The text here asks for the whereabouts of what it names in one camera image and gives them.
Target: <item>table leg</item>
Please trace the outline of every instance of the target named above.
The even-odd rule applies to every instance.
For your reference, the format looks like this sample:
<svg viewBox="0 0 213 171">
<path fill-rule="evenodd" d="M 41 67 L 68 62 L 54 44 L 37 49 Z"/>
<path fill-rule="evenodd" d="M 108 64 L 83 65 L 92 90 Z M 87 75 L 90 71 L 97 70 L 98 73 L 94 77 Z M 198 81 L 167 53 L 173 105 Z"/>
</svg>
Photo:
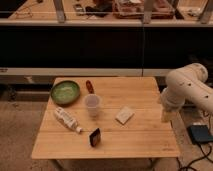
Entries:
<svg viewBox="0 0 213 171">
<path fill-rule="evenodd" d="M 155 158 L 155 159 L 149 159 L 151 164 L 145 168 L 143 168 L 144 170 L 154 170 L 156 164 L 159 162 L 160 158 Z"/>
<path fill-rule="evenodd" d="M 50 161 L 58 171 L 66 171 L 56 159 L 50 159 Z"/>
</svg>

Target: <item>paper cup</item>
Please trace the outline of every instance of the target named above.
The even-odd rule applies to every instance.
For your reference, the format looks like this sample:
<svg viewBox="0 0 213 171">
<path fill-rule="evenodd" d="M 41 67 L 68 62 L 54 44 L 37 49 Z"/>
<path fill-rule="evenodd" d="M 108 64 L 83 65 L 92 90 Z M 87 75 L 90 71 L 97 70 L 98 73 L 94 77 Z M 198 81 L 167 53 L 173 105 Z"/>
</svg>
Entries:
<svg viewBox="0 0 213 171">
<path fill-rule="evenodd" d="M 88 94 L 84 98 L 84 104 L 91 117 L 95 117 L 100 113 L 101 99 L 96 94 Z"/>
</svg>

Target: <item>floor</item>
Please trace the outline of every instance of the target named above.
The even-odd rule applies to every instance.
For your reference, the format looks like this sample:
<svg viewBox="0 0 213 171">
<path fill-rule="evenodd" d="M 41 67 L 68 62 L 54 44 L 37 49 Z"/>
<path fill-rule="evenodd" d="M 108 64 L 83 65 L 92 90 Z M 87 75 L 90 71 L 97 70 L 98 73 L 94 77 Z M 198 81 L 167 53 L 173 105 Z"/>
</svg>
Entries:
<svg viewBox="0 0 213 171">
<path fill-rule="evenodd" d="M 48 160 L 31 159 L 33 144 L 47 103 L 48 91 L 18 91 L 17 96 L 11 96 L 11 92 L 8 93 L 5 89 L 1 89 L 0 92 L 0 171 L 56 171 Z M 181 115 L 173 117 L 172 125 L 181 150 L 179 161 L 183 166 L 202 156 L 199 148 L 191 144 L 186 132 L 186 126 L 193 122 L 208 125 L 208 118 L 201 116 L 196 108 L 188 106 L 182 109 Z M 148 159 L 60 162 L 67 170 L 72 171 L 143 171 L 150 165 Z M 193 164 L 193 167 L 200 171 L 213 170 L 213 164 L 206 159 Z M 178 170 L 177 159 L 161 159 L 153 170 Z"/>
</svg>

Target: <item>black box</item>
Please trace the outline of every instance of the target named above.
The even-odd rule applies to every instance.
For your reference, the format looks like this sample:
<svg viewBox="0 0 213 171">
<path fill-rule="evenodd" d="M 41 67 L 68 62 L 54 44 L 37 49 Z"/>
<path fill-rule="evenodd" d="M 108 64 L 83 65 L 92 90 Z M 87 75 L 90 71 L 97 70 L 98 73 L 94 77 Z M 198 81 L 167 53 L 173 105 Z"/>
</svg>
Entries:
<svg viewBox="0 0 213 171">
<path fill-rule="evenodd" d="M 187 131 L 193 144 L 213 142 L 213 136 L 206 125 L 191 125 Z"/>
</svg>

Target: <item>bottle cap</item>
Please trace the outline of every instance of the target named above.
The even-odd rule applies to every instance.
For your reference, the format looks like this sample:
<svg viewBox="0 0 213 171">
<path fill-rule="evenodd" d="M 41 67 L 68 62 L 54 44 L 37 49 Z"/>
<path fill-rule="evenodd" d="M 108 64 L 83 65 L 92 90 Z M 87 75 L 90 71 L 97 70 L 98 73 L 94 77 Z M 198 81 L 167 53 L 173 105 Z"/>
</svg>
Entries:
<svg viewBox="0 0 213 171">
<path fill-rule="evenodd" d="M 76 128 L 76 132 L 77 132 L 77 133 L 81 133 L 82 130 L 83 130 L 83 129 L 82 129 L 81 127 L 77 126 L 77 128 Z"/>
</svg>

